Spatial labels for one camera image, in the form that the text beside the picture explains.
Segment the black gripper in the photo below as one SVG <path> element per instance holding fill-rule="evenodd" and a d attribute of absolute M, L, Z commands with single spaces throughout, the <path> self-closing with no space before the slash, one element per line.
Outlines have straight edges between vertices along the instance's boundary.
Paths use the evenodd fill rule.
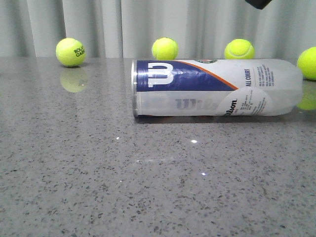
<path fill-rule="evenodd" d="M 245 0 L 248 4 L 258 10 L 264 9 L 272 0 Z"/>

